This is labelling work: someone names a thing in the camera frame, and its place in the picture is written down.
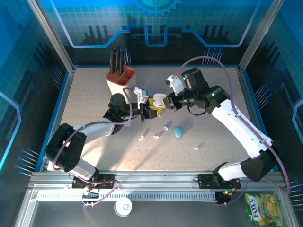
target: small white object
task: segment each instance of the small white object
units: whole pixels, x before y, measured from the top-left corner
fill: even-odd
[[[164,102],[163,102],[163,99],[165,99],[165,98],[166,98],[166,94],[156,93],[153,96],[153,99],[154,99],[154,102],[152,103],[153,106],[165,109],[165,105],[164,105]]]
[[[168,80],[170,82],[169,87],[174,90],[175,95],[178,95],[181,91],[184,90],[184,86],[182,84],[182,81],[179,79],[179,77],[174,77],[174,79],[173,79],[172,78],[173,76],[174,75],[167,77],[166,80]]]
[[[164,113],[164,110],[165,110],[165,109],[163,109],[163,111],[159,114],[158,117],[161,117],[161,116],[162,116],[162,114]]]
[[[132,201],[127,197],[122,197],[115,202],[114,210],[116,215],[127,217],[132,211]]]

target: white plastic piece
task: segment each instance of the white plastic piece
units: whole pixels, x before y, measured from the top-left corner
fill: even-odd
[[[236,107],[237,111],[241,114],[241,117],[263,138],[262,141],[252,133],[252,131],[247,128],[247,126],[240,121],[238,117],[235,116],[235,112],[232,110],[232,104],[230,100],[225,100],[220,103],[219,108],[215,108],[212,112],[212,116],[221,121],[228,130],[237,138],[237,140],[242,144],[246,150],[249,157],[254,158],[260,155],[261,150],[267,150],[267,147],[262,143],[262,141],[267,141],[271,144],[272,139],[264,135],[253,123],[248,120],[243,113]]]
[[[127,217],[132,211],[132,201],[127,197],[122,197],[115,202],[114,210],[116,215]]]
[[[219,169],[218,173],[225,181],[246,177],[246,175],[242,171],[240,162],[230,164],[226,163]]]
[[[159,114],[158,117],[161,117],[164,114],[165,109],[163,109],[163,111]]]
[[[148,100],[147,92],[145,90],[135,87],[134,93],[137,95],[138,109],[140,109],[140,103],[145,104]]]
[[[131,127],[133,123],[133,119],[131,119],[128,123],[124,124],[123,126],[125,127]]]
[[[166,80],[168,80],[170,82],[170,88],[172,88],[175,92],[175,95],[178,95],[181,91],[184,90],[184,86],[182,84],[182,81],[179,79],[179,77],[174,77],[174,79],[172,78],[174,75],[171,75],[169,77],[167,77]]]
[[[163,108],[165,109],[165,105],[163,102],[163,99],[166,98],[166,94],[157,93],[153,96],[153,99],[155,100],[152,104],[155,107]]]

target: aluminum frame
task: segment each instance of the aluminum frame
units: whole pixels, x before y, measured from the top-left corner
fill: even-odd
[[[182,192],[184,195],[194,193],[205,194],[206,192],[222,192],[223,189],[199,189],[198,183],[193,181],[193,177],[198,174],[211,174],[211,171],[103,171],[102,174],[115,174],[119,181],[114,193],[154,193],[163,192]],[[285,183],[280,173],[269,173],[267,177],[281,187]],[[240,180],[243,190],[246,178]],[[72,189],[72,179],[68,173],[59,171],[33,173],[28,184],[27,192],[24,197],[15,227],[28,227],[34,216],[37,201],[49,201],[41,195],[44,193],[52,197],[53,201],[81,201],[83,189]],[[269,192],[275,193],[279,200],[286,223],[289,227],[298,227],[298,221],[292,209],[291,202],[287,195],[281,193],[274,185],[266,180],[260,182],[250,181],[246,189],[247,192]]]
[[[59,36],[57,35],[56,31],[54,30],[52,24],[50,23],[48,17],[46,16],[41,4],[39,1],[35,0],[27,0],[29,6],[31,7],[34,15],[40,22],[43,30],[45,31],[47,37],[51,41],[53,47],[55,48],[57,54],[59,55],[60,59],[62,60],[64,66],[68,70],[69,73],[73,73],[74,65],[68,56]]]
[[[43,153],[44,149],[46,148],[47,144],[49,143],[49,141],[51,140],[51,138],[53,137],[55,131],[59,128],[60,123],[61,123],[61,119],[63,116],[63,112],[65,109],[65,105],[67,102],[67,98],[68,95],[70,93],[70,89],[71,89],[71,84],[75,75],[75,71],[73,73],[68,72],[67,75],[65,75],[59,96],[58,96],[58,100],[54,109],[54,113],[52,115],[51,118],[51,122],[50,125],[48,127],[46,136],[45,136],[45,140],[43,142],[42,148],[41,148],[41,152],[40,154]],[[46,158],[43,155],[39,156],[37,165],[36,165],[36,169],[35,171],[43,171],[43,168],[46,164]]]
[[[246,52],[244,53],[242,60],[240,61],[240,73],[243,73],[246,67],[248,66],[248,63],[250,62],[252,56],[259,47],[263,37],[265,36],[272,22],[276,18],[276,15],[279,12],[283,2],[284,0],[274,0],[268,8],[258,29],[256,30],[254,37],[252,38]]]

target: gear logo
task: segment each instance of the gear logo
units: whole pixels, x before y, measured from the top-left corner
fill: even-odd
[[[142,13],[147,13],[148,16],[153,14],[155,17],[170,13],[172,9],[176,9],[178,3],[181,3],[180,0],[133,0],[133,2]]]

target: white lid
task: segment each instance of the white lid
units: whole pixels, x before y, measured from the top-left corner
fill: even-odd
[[[127,197],[122,197],[115,203],[115,212],[117,215],[125,217],[132,211],[132,201]]]
[[[166,94],[162,94],[162,93],[154,94],[154,96],[153,96],[153,99],[154,99],[153,106],[165,109],[165,105],[164,105],[164,102],[163,102],[163,99],[165,99],[165,98],[166,98]]]

